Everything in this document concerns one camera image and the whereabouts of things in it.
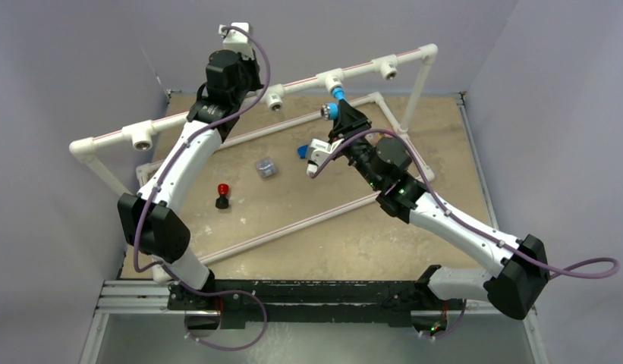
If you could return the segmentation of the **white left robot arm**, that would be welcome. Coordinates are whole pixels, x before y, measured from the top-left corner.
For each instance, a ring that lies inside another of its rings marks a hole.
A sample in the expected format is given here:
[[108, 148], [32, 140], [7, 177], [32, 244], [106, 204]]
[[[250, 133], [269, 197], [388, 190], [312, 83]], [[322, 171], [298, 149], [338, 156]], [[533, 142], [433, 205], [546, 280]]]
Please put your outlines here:
[[214, 276], [190, 249], [191, 233], [178, 213], [206, 161], [238, 122], [247, 94], [264, 87], [254, 50], [213, 52], [205, 72], [178, 141], [159, 170], [117, 203], [135, 271], [160, 267], [188, 287], [186, 300], [198, 310], [215, 302]]

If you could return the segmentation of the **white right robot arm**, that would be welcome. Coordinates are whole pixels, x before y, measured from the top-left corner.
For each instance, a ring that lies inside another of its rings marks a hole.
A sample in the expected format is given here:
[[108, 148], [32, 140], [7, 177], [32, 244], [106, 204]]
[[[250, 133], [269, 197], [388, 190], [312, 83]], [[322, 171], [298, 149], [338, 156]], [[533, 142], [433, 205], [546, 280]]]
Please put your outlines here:
[[477, 275], [432, 269], [415, 289], [422, 307], [432, 309], [451, 299], [482, 300], [511, 319], [527, 316], [551, 278], [542, 267], [548, 259], [539, 238], [503, 233], [446, 203], [408, 172], [415, 157], [407, 143], [396, 136], [370, 143], [366, 136], [376, 129], [347, 101], [325, 104], [320, 113], [332, 121], [328, 158], [344, 156], [378, 193], [376, 201], [387, 215], [435, 234], [481, 265]]

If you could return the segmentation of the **blue water faucet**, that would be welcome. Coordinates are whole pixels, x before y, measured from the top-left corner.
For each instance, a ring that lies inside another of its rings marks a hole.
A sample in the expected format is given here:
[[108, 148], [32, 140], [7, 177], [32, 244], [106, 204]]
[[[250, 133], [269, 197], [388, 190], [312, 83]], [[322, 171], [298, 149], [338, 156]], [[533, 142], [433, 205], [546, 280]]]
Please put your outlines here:
[[320, 116], [325, 120], [336, 121], [341, 111], [341, 105], [347, 104], [345, 91], [342, 86], [336, 86], [330, 91], [334, 102], [323, 104], [320, 109]]

